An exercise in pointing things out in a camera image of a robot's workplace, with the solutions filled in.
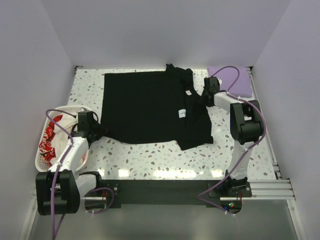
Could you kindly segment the black t shirt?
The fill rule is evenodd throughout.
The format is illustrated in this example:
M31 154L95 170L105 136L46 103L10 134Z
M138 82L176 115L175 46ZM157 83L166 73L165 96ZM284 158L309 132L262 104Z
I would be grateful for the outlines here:
M103 89L106 137L126 144L176 141L181 150L214 142L189 68L168 64L164 71L106 73Z

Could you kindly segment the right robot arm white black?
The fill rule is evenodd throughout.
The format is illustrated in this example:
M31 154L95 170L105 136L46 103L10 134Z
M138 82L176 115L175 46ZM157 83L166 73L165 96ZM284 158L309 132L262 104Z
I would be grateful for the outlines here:
M220 196L233 197L246 188L251 151L266 135L260 103L220 90L220 81L214 76L204 79L199 101L207 107L219 107L229 113L229 129L234 142L232 158L223 180L210 190Z

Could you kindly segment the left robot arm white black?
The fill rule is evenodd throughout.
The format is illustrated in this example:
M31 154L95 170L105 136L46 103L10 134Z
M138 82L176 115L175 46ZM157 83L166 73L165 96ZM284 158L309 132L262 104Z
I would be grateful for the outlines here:
M62 155L46 172L39 172L35 178L37 209L41 216L75 214L81 198L87 193L99 196L104 190L100 174L96 171L85 172L75 177L80 161L90 146L100 140L107 129L97 120L97 114L91 110L77 114L76 131L69 133L49 112L62 112L49 109L45 112L50 122L68 135L68 141Z

